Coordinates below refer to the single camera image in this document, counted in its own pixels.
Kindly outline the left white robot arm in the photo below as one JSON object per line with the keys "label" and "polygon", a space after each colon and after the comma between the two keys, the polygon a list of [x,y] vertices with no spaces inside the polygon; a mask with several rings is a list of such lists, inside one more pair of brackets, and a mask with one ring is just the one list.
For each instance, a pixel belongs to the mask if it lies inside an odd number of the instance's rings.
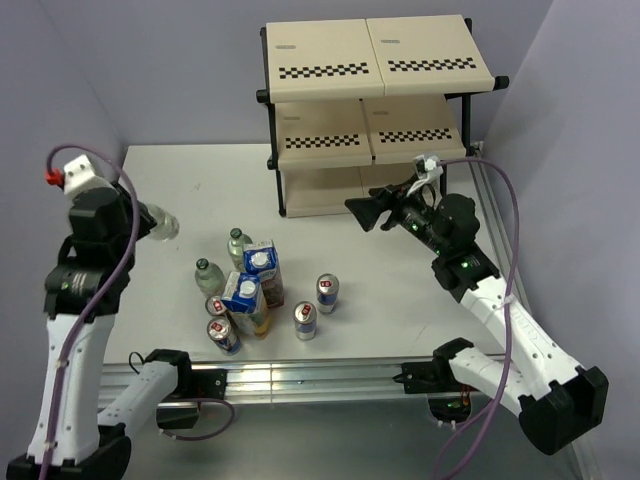
{"label": "left white robot arm", "polygon": [[195,386],[188,353],[156,349],[105,410],[98,407],[106,346],[135,264],[135,244],[155,222],[116,183],[71,201],[71,233],[45,280],[48,364],[39,419],[9,479],[120,479],[133,440],[164,399]]}

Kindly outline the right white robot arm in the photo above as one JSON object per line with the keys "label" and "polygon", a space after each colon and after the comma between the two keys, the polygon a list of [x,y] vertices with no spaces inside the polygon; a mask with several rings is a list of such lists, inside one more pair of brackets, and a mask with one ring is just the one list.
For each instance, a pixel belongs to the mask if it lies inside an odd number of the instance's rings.
{"label": "right white robot arm", "polygon": [[601,424],[608,378],[566,353],[509,292],[476,243],[480,222],[471,198],[452,193],[430,206],[408,185],[395,185],[374,188],[369,197],[348,199],[345,205],[364,231],[387,213],[382,230],[400,226],[433,251],[432,270],[440,286],[504,348],[504,361],[496,362],[464,338],[442,345],[432,368],[438,386],[452,390],[465,384],[498,401],[546,455]]}

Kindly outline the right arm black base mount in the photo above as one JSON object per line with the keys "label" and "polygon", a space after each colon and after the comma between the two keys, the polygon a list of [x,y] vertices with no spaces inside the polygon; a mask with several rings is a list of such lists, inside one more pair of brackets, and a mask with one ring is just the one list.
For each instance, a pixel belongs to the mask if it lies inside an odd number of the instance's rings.
{"label": "right arm black base mount", "polygon": [[403,386],[405,394],[447,393],[461,390],[461,384],[454,378],[445,360],[405,362],[400,365],[400,368],[401,372],[395,375],[393,380]]}

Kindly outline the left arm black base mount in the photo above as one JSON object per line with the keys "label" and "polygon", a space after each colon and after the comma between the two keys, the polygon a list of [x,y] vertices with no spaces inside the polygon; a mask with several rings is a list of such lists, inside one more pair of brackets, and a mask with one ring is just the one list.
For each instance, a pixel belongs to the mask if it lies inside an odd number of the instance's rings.
{"label": "left arm black base mount", "polygon": [[169,399],[218,399],[225,398],[227,386],[226,369],[196,369],[178,376],[176,389]]}

